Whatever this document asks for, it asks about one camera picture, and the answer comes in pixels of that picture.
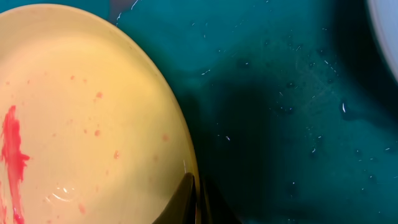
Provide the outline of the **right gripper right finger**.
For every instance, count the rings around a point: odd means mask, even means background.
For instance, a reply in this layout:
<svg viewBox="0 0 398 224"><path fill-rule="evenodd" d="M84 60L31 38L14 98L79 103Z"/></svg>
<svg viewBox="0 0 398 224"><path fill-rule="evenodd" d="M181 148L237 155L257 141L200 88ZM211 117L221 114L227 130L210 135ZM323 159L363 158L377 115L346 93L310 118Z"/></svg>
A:
<svg viewBox="0 0 398 224"><path fill-rule="evenodd" d="M206 177L200 178L200 210L202 224L242 224L215 182Z"/></svg>

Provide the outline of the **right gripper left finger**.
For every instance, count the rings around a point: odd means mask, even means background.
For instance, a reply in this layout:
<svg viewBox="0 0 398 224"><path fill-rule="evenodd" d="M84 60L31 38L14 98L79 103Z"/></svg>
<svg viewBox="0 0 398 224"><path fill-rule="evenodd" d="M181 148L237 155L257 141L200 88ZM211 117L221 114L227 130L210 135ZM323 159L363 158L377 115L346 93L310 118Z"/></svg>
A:
<svg viewBox="0 0 398 224"><path fill-rule="evenodd" d="M197 193L195 177L186 173L163 212L153 224L195 224Z"/></svg>

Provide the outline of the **yellow-green plastic plate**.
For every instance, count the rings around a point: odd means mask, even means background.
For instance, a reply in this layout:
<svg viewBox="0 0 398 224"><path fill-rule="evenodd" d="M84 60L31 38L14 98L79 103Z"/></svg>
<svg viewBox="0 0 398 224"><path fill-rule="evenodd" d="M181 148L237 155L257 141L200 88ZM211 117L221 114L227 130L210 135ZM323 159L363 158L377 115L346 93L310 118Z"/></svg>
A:
<svg viewBox="0 0 398 224"><path fill-rule="evenodd" d="M2 223L152 223L184 177L182 111L129 36L59 4L1 14Z"/></svg>

